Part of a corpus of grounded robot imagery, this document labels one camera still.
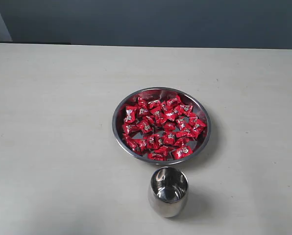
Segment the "round stainless steel plate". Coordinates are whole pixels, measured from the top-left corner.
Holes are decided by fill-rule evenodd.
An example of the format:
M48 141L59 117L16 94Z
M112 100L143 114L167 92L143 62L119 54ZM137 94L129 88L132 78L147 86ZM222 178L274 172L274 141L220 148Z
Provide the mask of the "round stainless steel plate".
M179 95L181 98L182 103L185 105L192 105L193 110L192 113L187 117L185 115L179 115L178 118L184 117L186 119L186 122L188 123L188 127L186 129L191 130L194 122L197 119L200 119L203 121L207 126L205 129L200 133L197 139L195 138L189 138L190 141L185 146L190 146L193 153L185 158L175 160L172 152L178 149L179 147L171 146L171 145L165 145L162 140L162 136L165 132L162 127L156 126L154 114L156 112L162 112L165 114L166 111L170 109L175 109L175 107L169 107L166 105L166 100L168 100L171 96ZM153 109L149 109L150 115L145 117L137 118L137 98L138 97L143 98L147 103L153 100L160 100L161 107L156 107ZM153 127L153 131L150 133L143 134L141 130L139 132L132 133L130 135L126 135L123 132L122 125L125 124L124 118L126 117L126 106L136 106L136 119L133 123L137 124L141 120L146 120L149 122L149 124ZM114 133L114 136L118 142L118 144L122 147L122 149L127 152L129 155L135 157L136 159L139 159L141 161L154 164L154 165L173 165L178 164L184 161L187 161L191 158L196 157L207 145L207 142L209 141L210 135L211 135L211 120L210 117L205 110L205 108L192 96L189 94L186 94L182 91L172 89L172 88L165 88L165 87L153 87L153 88L146 88L139 91L136 91L126 98L124 98L117 108L114 111L113 119L112 119L112 130ZM129 142L132 139L146 139L147 136L153 135L153 134L159 134L160 135L160 148L156 150L150 150L147 149L141 154L137 154L133 152L129 146ZM164 156L167 157L166 161L154 161L150 160L147 155L148 153L155 152L155 153L161 153Z

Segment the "stainless steel cup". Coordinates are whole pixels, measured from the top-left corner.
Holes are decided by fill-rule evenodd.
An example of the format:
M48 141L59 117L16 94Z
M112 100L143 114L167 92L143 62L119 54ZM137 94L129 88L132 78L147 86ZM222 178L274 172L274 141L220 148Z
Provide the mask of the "stainless steel cup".
M179 215L187 203L188 194L188 179L176 168L159 168L150 179L148 200L153 210L162 217Z

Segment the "red wrapped candy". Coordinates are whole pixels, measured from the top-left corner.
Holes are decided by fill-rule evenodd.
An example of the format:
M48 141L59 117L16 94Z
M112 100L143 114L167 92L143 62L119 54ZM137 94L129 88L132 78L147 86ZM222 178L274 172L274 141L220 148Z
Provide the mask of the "red wrapped candy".
M176 135L174 132L165 132L162 136L163 143L165 145L173 146L175 143Z
M139 132L139 127L135 123L125 123L122 125L123 132L126 135L130 135L135 132Z
M153 131L153 127L146 120L141 120L136 125L142 131L143 134L150 133Z
M179 95L171 96L168 100L166 100L166 105L169 107L175 107L182 103Z
M180 137L175 141L173 146L182 147L182 146L185 146L189 141L190 139L188 137Z
M148 102L148 108L150 110L153 109L153 108L156 108L156 107L161 107L160 100L153 100L153 101Z
M145 107L138 108L137 110L137 118L149 116L150 114L150 111Z
M189 129L178 131L175 133L175 135L177 138L181 138L181 137L194 138L195 137L194 134Z
M207 125L201 121L200 119L197 119L191 129L191 134L193 138L197 139L200 133L205 129Z
M125 123L133 123L136 119L136 106L126 106L126 117L124 118Z
M177 110L179 115L185 115L188 117L192 113L193 106L180 104L175 109Z
M162 128L164 129L164 131L170 131L170 132L172 132L172 131L175 130L176 124L174 122L171 122L171 121L166 121L163 124Z
M139 108L148 109L147 102L140 96L137 98L137 105Z
M154 114L154 118L155 118L156 126L158 127L162 127L167 121L166 115L159 111Z
M146 147L150 150L156 150L160 148L160 135L159 134L153 134L146 137Z
M193 153L190 146L182 146L172 152L172 155L175 160L185 158Z
M141 155L146 150L147 142L145 139L132 139L129 146L133 152Z
M165 117L167 120L174 122L178 118L178 111L175 109L170 109L165 112Z
M175 120L176 126L180 131L183 131L188 127L188 123L186 122L186 119L184 117L180 117Z
M164 156L161 153L155 153L155 152L148 153L147 157L150 160L154 160L154 161L166 161L167 160L166 156Z

